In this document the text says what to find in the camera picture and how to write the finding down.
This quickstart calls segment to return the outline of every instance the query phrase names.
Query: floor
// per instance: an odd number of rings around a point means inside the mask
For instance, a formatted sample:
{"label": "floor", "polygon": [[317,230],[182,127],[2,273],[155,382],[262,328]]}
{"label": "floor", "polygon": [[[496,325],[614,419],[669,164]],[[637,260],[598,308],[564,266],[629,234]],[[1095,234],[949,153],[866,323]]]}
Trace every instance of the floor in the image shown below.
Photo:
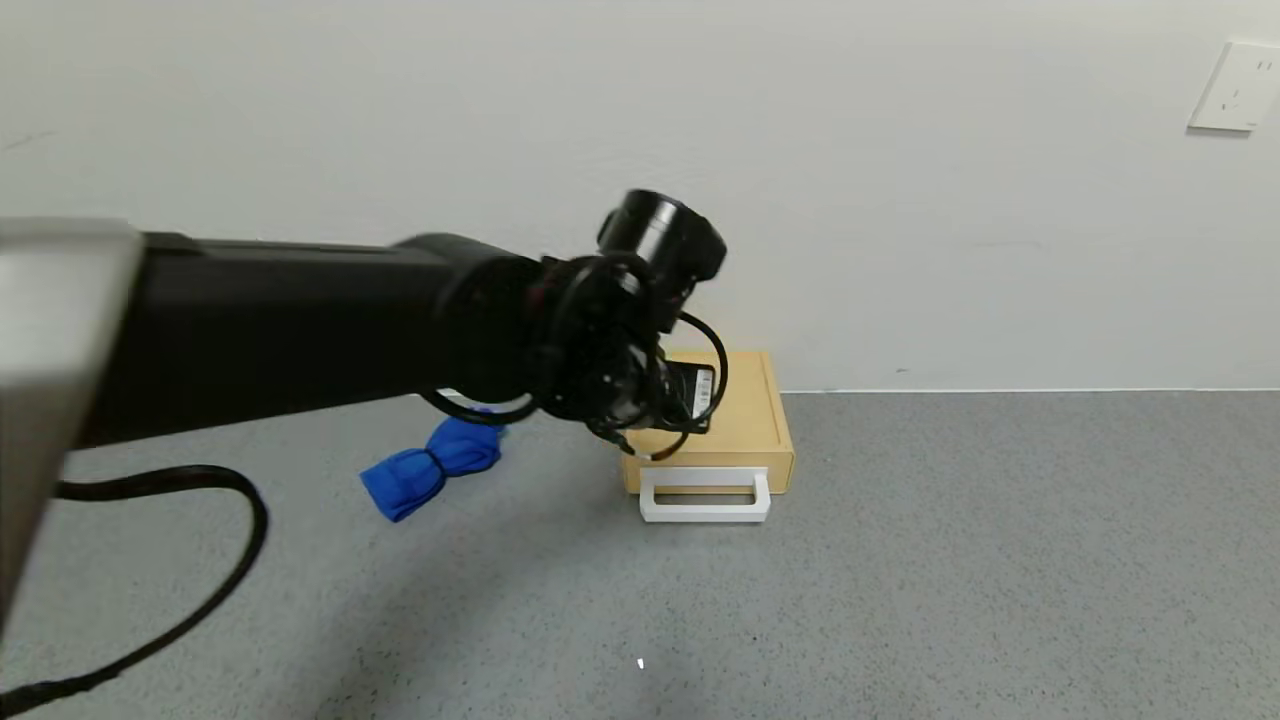
{"label": "floor", "polygon": [[[393,525],[356,473],[421,443],[415,398],[78,455],[230,465],[274,524],[178,646],[28,717],[1280,717],[1280,393],[785,405],[760,527],[645,525],[548,419]],[[0,687],[175,623],[246,530],[229,493],[55,503]]]}

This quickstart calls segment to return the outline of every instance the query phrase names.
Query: blue towel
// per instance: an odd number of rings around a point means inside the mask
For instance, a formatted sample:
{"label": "blue towel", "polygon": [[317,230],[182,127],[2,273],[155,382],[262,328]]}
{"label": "blue towel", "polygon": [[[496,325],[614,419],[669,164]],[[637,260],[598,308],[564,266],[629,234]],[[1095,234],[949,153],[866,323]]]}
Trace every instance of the blue towel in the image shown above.
{"label": "blue towel", "polygon": [[448,418],[425,448],[397,452],[361,473],[360,479],[378,510],[399,523],[435,497],[449,478],[493,468],[502,459],[498,439],[504,429]]}

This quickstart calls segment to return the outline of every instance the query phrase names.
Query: drawer handle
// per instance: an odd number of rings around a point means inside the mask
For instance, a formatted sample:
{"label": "drawer handle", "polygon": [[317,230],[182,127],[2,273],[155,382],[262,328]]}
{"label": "drawer handle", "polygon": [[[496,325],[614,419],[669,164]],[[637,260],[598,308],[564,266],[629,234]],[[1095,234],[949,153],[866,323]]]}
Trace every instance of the drawer handle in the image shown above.
{"label": "drawer handle", "polygon": [[[659,505],[654,488],[749,487],[751,505]],[[763,523],[769,516],[768,468],[641,468],[640,515],[645,523]]]}

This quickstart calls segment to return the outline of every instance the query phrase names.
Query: wooden drawer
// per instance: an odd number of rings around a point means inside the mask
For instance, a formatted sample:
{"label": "wooden drawer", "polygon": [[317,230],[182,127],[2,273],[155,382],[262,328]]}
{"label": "wooden drawer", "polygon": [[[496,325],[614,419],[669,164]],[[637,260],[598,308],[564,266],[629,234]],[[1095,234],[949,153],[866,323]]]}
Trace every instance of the wooden drawer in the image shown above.
{"label": "wooden drawer", "polygon": [[[671,359],[718,365],[714,352],[672,352]],[[730,352],[730,378],[724,400],[712,416],[710,432],[689,436],[680,452],[660,462],[622,457],[622,478],[627,492],[640,492],[644,466],[739,466],[768,468],[769,493],[781,495],[791,487],[795,448],[787,419],[782,414],[773,365],[767,352]],[[637,452],[657,452],[676,439],[663,430],[628,430],[627,441]],[[740,495],[744,487],[658,487],[659,493]]]}

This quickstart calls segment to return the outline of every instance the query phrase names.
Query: black cable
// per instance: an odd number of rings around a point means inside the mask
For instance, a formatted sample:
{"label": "black cable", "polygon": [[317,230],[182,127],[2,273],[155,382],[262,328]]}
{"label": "black cable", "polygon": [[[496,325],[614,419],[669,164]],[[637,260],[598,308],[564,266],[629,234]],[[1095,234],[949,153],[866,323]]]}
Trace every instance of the black cable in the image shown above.
{"label": "black cable", "polygon": [[721,400],[724,398],[724,388],[728,387],[728,352],[724,350],[724,343],[721,342],[719,336],[716,334],[716,331],[713,331],[710,325],[685,311],[680,313],[680,319],[689,323],[690,325],[694,325],[695,328],[698,328],[700,333],[707,336],[707,340],[710,341],[712,347],[716,348],[716,359],[719,361],[721,365],[719,383],[717,383],[716,392],[712,395],[710,405],[708,405],[707,409],[703,410],[700,415],[698,415],[696,418],[691,418],[690,420],[682,424],[682,427],[685,428],[696,428],[708,418],[710,418],[713,413],[716,413],[716,409],[719,407]]}
{"label": "black cable", "polygon": [[440,391],[436,389],[422,392],[422,397],[440,413],[452,415],[460,420],[466,420],[474,425],[509,425],[512,423],[518,423],[538,411],[538,398],[535,397],[530,397],[529,402],[515,410],[506,410],[502,413],[485,413],[474,407],[467,407],[466,405],[458,405],[457,402],[453,402],[448,397],[440,395]]}
{"label": "black cable", "polygon": [[[576,310],[576,300],[579,295],[582,292],[584,287],[588,287],[589,281],[595,274],[614,269],[622,269],[635,279],[635,292],[639,296],[641,306],[648,307],[650,313],[657,310],[653,297],[653,270],[643,258],[630,252],[614,251],[586,260],[581,268],[573,273],[572,279],[570,279],[563,292],[559,293],[556,306],[550,311],[550,318],[548,319],[547,325],[536,342],[541,350],[541,357],[539,361],[543,363],[543,365],[540,365],[535,373],[536,384],[530,392],[530,398],[525,405],[515,410],[486,413],[453,402],[435,389],[425,391],[422,397],[435,406],[435,409],[447,415],[480,425],[506,425],[529,418],[536,413],[540,406],[547,404],[547,396],[553,392],[554,380],[559,372],[558,359],[562,357],[562,336],[564,334],[570,314]],[[689,434],[691,432],[696,432],[699,425],[707,421],[712,414],[716,413],[721,401],[724,398],[724,389],[728,387],[728,352],[724,350],[724,343],[721,342],[719,336],[716,334],[716,331],[713,331],[710,325],[689,313],[681,311],[680,319],[703,333],[716,348],[716,357],[719,361],[719,382],[716,386],[716,392],[712,395],[710,402],[696,418],[687,418],[682,423],[673,425],[672,432],[678,432],[680,438],[677,438],[676,442],[668,447],[648,456],[649,460],[654,461],[666,460],[667,457],[675,455],[676,451],[680,450],[689,439]],[[637,454],[620,430],[635,425],[640,420],[650,416],[652,409],[658,406],[662,400],[660,389],[664,383],[660,375],[663,370],[658,350],[658,332],[653,327],[655,323],[652,322],[652,318],[650,325],[652,327],[649,329],[652,338],[632,338],[645,356],[644,386],[649,391],[649,397],[637,398],[636,411],[630,418],[589,418],[584,420],[586,428],[593,434],[616,445],[627,455]]]}
{"label": "black cable", "polygon": [[241,584],[241,580],[244,579],[244,575],[248,574],[250,569],[253,568],[253,562],[257,560],[259,553],[262,551],[262,544],[266,542],[270,515],[266,510],[266,503],[262,502],[262,496],[259,495],[257,488],[253,487],[253,483],[248,478],[228,468],[218,465],[183,465],[180,468],[152,470],[104,483],[58,483],[56,497],[78,502],[113,502],[116,500],[132,500],[136,497],[209,488],[230,489],[243,495],[248,500],[253,518],[248,544],[244,547],[239,562],[236,564],[230,575],[223,580],[223,584],[214,591],[214,594],[209,596],[209,600],[188,615],[187,619],[110,665],[84,675],[63,680],[32,683],[0,694],[0,717],[13,717],[55,700],[91,691],[160,652],[198,625],[201,620],[207,618],[210,612],[216,610],[230,596],[236,587]]}

